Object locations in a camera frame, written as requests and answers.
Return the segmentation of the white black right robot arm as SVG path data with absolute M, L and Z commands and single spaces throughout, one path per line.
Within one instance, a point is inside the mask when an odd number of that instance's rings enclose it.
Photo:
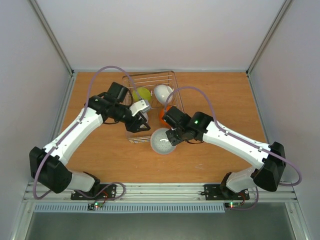
M 286 163 L 278 158 L 285 157 L 282 144 L 257 142 L 224 125 L 217 127 L 217 121 L 212 116 L 200 111 L 189 116 L 173 106 L 162 119 L 171 127 L 166 135 L 172 146 L 196 140 L 227 150 L 251 165 L 245 170 L 228 172 L 224 176 L 219 185 L 222 199 L 231 200 L 248 188 L 259 187 L 268 192 L 278 189 L 286 167 Z

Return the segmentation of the green white bowl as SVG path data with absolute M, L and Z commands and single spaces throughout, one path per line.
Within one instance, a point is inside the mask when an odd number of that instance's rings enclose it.
M 152 99 L 151 92 L 147 88 L 138 87 L 136 90 L 142 99 L 147 100 L 148 102 L 151 101 Z M 135 90 L 132 91 L 132 97 L 134 102 L 138 102 L 140 100 L 139 96 L 137 95 L 137 92 Z

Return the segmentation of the grey speckled bowl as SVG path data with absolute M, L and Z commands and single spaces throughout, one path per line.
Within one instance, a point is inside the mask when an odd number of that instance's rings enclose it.
M 166 135 L 168 130 L 168 128 L 159 128 L 150 137 L 151 148 L 160 155 L 168 155 L 176 149 L 176 146 L 170 143 Z

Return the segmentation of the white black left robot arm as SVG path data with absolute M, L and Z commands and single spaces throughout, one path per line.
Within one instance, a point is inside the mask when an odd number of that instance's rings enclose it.
M 125 86 L 113 82 L 108 91 L 88 98 L 76 119 L 52 142 L 43 148 L 34 147 L 29 153 L 29 163 L 35 183 L 41 183 L 56 194 L 73 190 L 96 199 L 102 191 L 100 180 L 87 172 L 68 170 L 67 164 L 83 141 L 108 119 L 116 124 L 124 123 L 131 133 L 150 130 L 144 115 L 151 109 L 148 100 L 142 98 L 124 105 L 130 93 Z

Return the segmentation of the white ceramic bowl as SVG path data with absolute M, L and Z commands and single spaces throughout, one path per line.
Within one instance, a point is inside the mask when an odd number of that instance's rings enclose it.
M 163 105 L 166 103 L 166 100 L 172 92 L 173 89 L 170 86 L 164 84 L 157 85 L 153 91 L 158 102 L 160 102 Z

